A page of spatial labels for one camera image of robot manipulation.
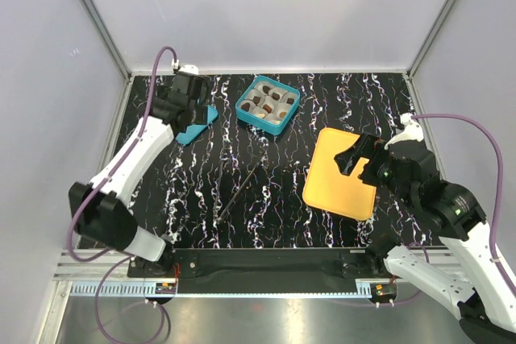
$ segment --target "yellow cutting board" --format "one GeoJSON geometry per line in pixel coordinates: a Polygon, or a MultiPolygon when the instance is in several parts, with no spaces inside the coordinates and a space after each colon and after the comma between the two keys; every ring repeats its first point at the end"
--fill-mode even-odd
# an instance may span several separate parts
{"type": "Polygon", "coordinates": [[[371,217],[377,189],[358,178],[368,160],[360,159],[350,176],[342,175],[333,160],[358,138],[359,135],[332,128],[320,131],[303,189],[307,205],[359,221],[371,217]]]}

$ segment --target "blue plastic box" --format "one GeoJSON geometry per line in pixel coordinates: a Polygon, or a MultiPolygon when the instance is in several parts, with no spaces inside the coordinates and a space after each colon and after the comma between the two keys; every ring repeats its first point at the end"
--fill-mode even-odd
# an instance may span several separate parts
{"type": "Polygon", "coordinates": [[[239,100],[236,102],[236,117],[244,122],[247,122],[248,124],[254,125],[257,128],[260,128],[271,135],[279,135],[286,127],[286,125],[289,123],[290,119],[296,113],[297,108],[299,107],[299,101],[301,100],[301,94],[299,93],[299,90],[291,88],[290,86],[284,85],[281,82],[271,80],[268,77],[265,76],[258,76],[255,78],[255,80],[252,82],[251,86],[248,87],[248,89],[242,94],[242,97],[239,98],[239,100]],[[277,86],[278,88],[282,88],[287,90],[288,92],[297,94],[296,101],[292,104],[292,108],[290,108],[289,112],[286,114],[286,116],[281,120],[279,124],[271,124],[270,122],[266,122],[262,118],[257,118],[256,116],[250,114],[249,112],[246,112],[245,110],[241,110],[239,108],[240,102],[245,100],[245,97],[248,95],[248,93],[254,89],[255,85],[258,82],[267,81],[268,83],[277,86]]]}

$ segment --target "white wall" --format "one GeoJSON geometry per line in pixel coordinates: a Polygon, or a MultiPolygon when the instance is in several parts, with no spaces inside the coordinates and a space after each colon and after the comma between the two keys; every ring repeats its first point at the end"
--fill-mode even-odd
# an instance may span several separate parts
{"type": "Polygon", "coordinates": [[[94,0],[127,64],[172,44],[202,70],[405,69],[445,0],[94,0]]]}
{"type": "MultiPolygon", "coordinates": [[[[459,0],[415,77],[427,113],[457,113],[491,130],[505,156],[499,243],[516,269],[516,2],[459,0]]],[[[468,124],[430,121],[447,178],[469,187],[486,213],[494,204],[496,162],[468,124]]]]}
{"type": "Polygon", "coordinates": [[[0,342],[35,342],[70,221],[123,87],[79,0],[1,0],[0,342]]]}

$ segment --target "marble pattern surface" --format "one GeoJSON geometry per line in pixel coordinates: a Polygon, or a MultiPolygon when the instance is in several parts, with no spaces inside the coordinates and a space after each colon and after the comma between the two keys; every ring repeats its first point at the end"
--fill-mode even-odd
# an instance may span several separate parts
{"type": "MultiPolygon", "coordinates": [[[[297,113],[277,137],[235,116],[235,103],[254,75],[206,77],[218,119],[190,145],[165,148],[149,168],[130,204],[141,226],[170,235],[174,246],[184,248],[366,246],[384,232],[398,234],[406,243],[432,243],[431,233],[384,189],[378,189],[373,215],[363,222],[311,208],[302,200],[321,129],[367,131],[390,139],[400,126],[400,115],[414,111],[402,74],[270,75],[302,95],[297,113]],[[227,221],[217,224],[215,212],[238,190],[261,152],[263,162],[256,174],[227,221]]],[[[134,79],[117,149],[143,113],[149,78],[134,79]]],[[[158,88],[171,81],[170,76],[159,77],[158,88]]],[[[81,246],[94,244],[84,241],[81,246]]]]}

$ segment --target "gray floor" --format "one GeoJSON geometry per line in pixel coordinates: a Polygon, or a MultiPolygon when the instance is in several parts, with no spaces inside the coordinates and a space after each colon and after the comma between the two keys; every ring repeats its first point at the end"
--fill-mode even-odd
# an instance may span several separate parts
{"type": "MultiPolygon", "coordinates": [[[[414,289],[406,285],[399,297],[406,298],[411,293],[414,289]]],[[[109,321],[135,300],[102,298],[102,320],[109,321]]],[[[58,343],[107,342],[96,330],[93,301],[91,297],[70,299],[58,343]]],[[[172,333],[157,341],[161,343],[471,344],[453,316],[424,295],[410,305],[379,310],[339,305],[334,300],[263,299],[176,299],[166,309],[172,333]]],[[[159,312],[141,306],[106,328],[122,342],[144,342],[159,322],[159,312]]]]}

